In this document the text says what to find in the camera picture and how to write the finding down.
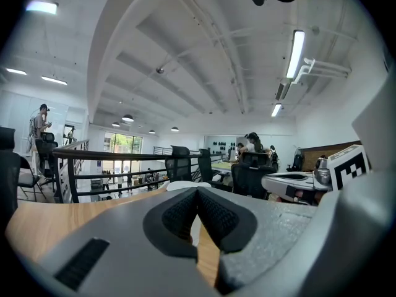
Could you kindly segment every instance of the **black railing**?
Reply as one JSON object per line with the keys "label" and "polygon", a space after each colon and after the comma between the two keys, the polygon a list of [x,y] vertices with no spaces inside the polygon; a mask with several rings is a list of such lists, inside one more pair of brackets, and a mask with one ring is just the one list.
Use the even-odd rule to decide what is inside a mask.
{"label": "black railing", "polygon": [[[54,149],[54,156],[56,156],[56,150],[69,151],[76,153],[77,151],[82,152],[88,150],[89,140],[74,142],[62,147]],[[55,159],[55,180],[56,180],[56,192],[54,193],[54,199],[57,203],[70,202],[72,199],[69,177],[72,173],[73,176],[78,175],[82,171],[82,165],[84,160],[80,158],[62,158],[56,157]]]}
{"label": "black railing", "polygon": [[[109,193],[113,193],[113,192],[129,191],[132,189],[137,189],[137,188],[145,187],[145,186],[153,186],[153,185],[157,186],[157,185],[169,180],[168,178],[165,178],[165,179],[161,179],[158,181],[151,181],[151,182],[147,182],[147,183],[144,182],[142,184],[133,185],[131,187],[122,187],[122,188],[110,189],[110,190],[93,189],[91,191],[78,192],[77,191],[77,182],[81,179],[133,177],[133,176],[137,176],[137,175],[154,174],[154,173],[161,173],[161,172],[166,171],[166,168],[162,168],[160,170],[139,171],[139,172],[134,172],[134,173],[79,175],[81,167],[79,167],[79,170],[76,171],[75,164],[79,163],[81,166],[81,164],[84,160],[147,161],[147,160],[166,160],[169,158],[171,158],[171,159],[191,158],[193,160],[193,159],[197,159],[200,156],[200,153],[197,151],[191,151],[193,153],[195,152],[195,154],[192,154],[189,156],[182,156],[182,157],[172,156],[172,155],[167,154],[167,152],[166,152],[167,148],[159,148],[159,147],[155,147],[154,149],[157,149],[157,151],[159,151],[159,149],[161,149],[162,154],[154,154],[154,155],[152,155],[152,154],[121,154],[121,153],[93,152],[93,151],[88,151],[88,150],[84,150],[84,149],[76,150],[73,147],[74,147],[74,144],[71,144],[71,145],[65,145],[63,147],[58,147],[53,150],[53,155],[58,159],[58,163],[62,164],[62,169],[65,169],[65,165],[63,165],[63,164],[65,164],[66,162],[67,162],[67,169],[68,169],[67,172],[65,172],[63,170],[63,174],[60,174],[57,176],[57,180],[59,180],[59,187],[58,187],[59,193],[60,193],[60,195],[62,195],[62,197],[59,199],[59,202],[78,203],[80,196],[98,196],[101,194],[109,194]],[[222,160],[223,156],[225,156],[225,154],[211,155],[211,157],[213,158],[212,162]],[[193,166],[198,167],[197,163],[195,163],[195,164],[192,163],[191,168]],[[198,168],[196,168],[196,170],[192,171],[191,174],[192,174],[192,181],[197,181],[198,179],[201,179],[200,171]]]}

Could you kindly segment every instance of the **backpack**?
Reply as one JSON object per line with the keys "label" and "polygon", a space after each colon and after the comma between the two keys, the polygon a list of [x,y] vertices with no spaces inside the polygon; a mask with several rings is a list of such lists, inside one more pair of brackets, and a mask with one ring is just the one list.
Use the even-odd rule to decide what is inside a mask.
{"label": "backpack", "polygon": [[35,133],[35,118],[34,116],[32,116],[29,120],[29,137],[33,136]]}
{"label": "backpack", "polygon": [[29,135],[27,137],[28,141],[26,145],[26,153],[30,153],[30,150],[32,149],[33,137],[35,133],[35,118],[36,117],[32,116],[29,120]]}

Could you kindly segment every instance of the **white ceiling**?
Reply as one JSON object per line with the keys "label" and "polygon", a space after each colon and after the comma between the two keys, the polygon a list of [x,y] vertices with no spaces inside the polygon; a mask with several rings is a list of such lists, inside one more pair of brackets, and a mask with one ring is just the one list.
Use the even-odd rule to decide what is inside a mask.
{"label": "white ceiling", "polygon": [[[57,14],[26,12],[1,59],[2,67],[23,70],[27,76],[6,71],[2,74],[9,82],[58,88],[86,98],[91,41],[107,0],[45,1],[59,4]],[[64,80],[68,85],[46,82],[42,75]]]}
{"label": "white ceiling", "polygon": [[[94,123],[130,113],[147,131],[197,113],[270,116],[293,31],[306,32],[302,58],[348,67],[361,21],[352,0],[56,1],[56,16],[25,16],[2,65],[67,81],[67,91],[87,94]],[[301,81],[279,118],[294,118],[330,80]]]}

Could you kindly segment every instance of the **person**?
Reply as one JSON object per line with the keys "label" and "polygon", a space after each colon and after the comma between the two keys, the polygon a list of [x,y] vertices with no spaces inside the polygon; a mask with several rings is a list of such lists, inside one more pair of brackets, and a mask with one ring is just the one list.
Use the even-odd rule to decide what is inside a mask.
{"label": "person", "polygon": [[118,189],[123,187],[123,181],[124,181],[124,180],[123,180],[123,177],[122,177],[122,176],[119,176],[119,177],[117,178]]}
{"label": "person", "polygon": [[158,181],[160,179],[160,174],[157,172],[154,174],[154,181]]}
{"label": "person", "polygon": [[241,150],[241,148],[243,148],[243,147],[244,147],[243,143],[239,142],[239,143],[238,143],[238,157],[241,156],[242,153],[241,153],[240,150]]}
{"label": "person", "polygon": [[[145,183],[150,183],[153,179],[153,174],[145,174],[144,175],[144,182]],[[150,191],[152,188],[152,185],[147,186],[147,190]]]}
{"label": "person", "polygon": [[128,187],[132,187],[132,175],[128,175],[128,177],[126,179],[126,184]]}
{"label": "person", "polygon": [[[107,171],[107,175],[111,175],[111,172]],[[109,183],[110,183],[110,181],[111,181],[111,177],[109,178]],[[113,184],[114,184],[114,178],[113,178]]]}
{"label": "person", "polygon": [[44,132],[47,127],[51,127],[51,123],[47,123],[47,110],[48,107],[45,103],[40,106],[40,110],[35,117],[35,127],[33,135],[35,139],[41,139],[41,133]]}
{"label": "person", "polygon": [[277,170],[279,170],[280,167],[280,160],[278,157],[277,150],[273,145],[270,146],[270,153],[268,153],[271,159],[271,165]]}
{"label": "person", "polygon": [[109,188],[109,179],[108,178],[103,178],[102,179],[102,190],[105,190],[105,188],[107,188],[108,191],[110,190],[110,188]]}
{"label": "person", "polygon": [[74,134],[74,129],[71,129],[70,132],[67,134],[67,141],[68,144],[71,144],[71,142],[73,142],[74,140],[76,140],[73,136]]}
{"label": "person", "polygon": [[263,153],[264,152],[264,149],[261,145],[260,137],[257,135],[257,133],[252,132],[250,134],[246,134],[245,138],[247,138],[248,143],[246,144],[246,146],[239,149],[239,152],[241,154],[243,152],[250,152],[250,153]]}

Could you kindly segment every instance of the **white device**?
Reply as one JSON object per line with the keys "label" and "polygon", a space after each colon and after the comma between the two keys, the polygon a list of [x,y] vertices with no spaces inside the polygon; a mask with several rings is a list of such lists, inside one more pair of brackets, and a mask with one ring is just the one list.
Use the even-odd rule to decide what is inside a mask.
{"label": "white device", "polygon": [[329,159],[319,158],[313,173],[300,171],[265,175],[262,186],[269,192],[291,202],[301,202],[296,191],[338,191],[353,178],[366,174],[369,164],[362,145],[352,145],[333,154]]}

